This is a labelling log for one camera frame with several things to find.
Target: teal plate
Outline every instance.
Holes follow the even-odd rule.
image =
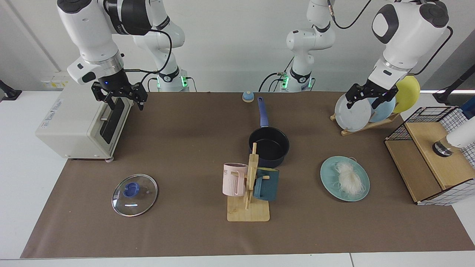
[[[365,188],[363,194],[357,196],[349,196],[346,192],[340,190],[340,188],[338,187],[338,172],[335,170],[335,164],[337,162],[349,162],[351,165],[353,165],[354,171],[360,177],[361,183]],[[344,201],[355,202],[362,200],[368,195],[368,192],[370,191],[370,179],[366,171],[356,161],[351,160],[347,157],[334,156],[328,158],[322,164],[322,168],[320,169],[320,177],[322,179],[324,187],[330,192],[330,194]]]

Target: table mat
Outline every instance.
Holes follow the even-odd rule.
[[[131,110],[112,163],[66,163],[21,257],[474,250],[452,207],[413,203],[383,143],[402,120],[342,137],[329,120],[341,94],[261,94],[290,151],[277,168],[270,221],[236,223],[226,220],[223,163],[247,162],[257,102],[235,93],[151,93],[143,112]],[[325,190],[320,167],[335,155],[365,168],[365,199],[347,203]],[[147,213],[119,216],[111,196],[136,173],[152,176],[160,195]]]

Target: wooden box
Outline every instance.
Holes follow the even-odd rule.
[[[475,144],[443,158],[432,145],[467,118],[456,107],[424,107],[385,144],[418,205],[451,205],[475,194]]]

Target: yellow plate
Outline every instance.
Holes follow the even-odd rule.
[[[420,85],[414,76],[406,76],[396,83],[399,92],[396,94],[394,113],[404,112],[414,106],[419,100]]]

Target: saucepan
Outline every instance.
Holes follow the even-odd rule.
[[[275,168],[284,161],[289,152],[289,139],[279,129],[269,126],[264,99],[259,97],[257,103],[259,105],[261,127],[249,137],[249,150],[252,151],[253,143],[257,143],[259,167]]]

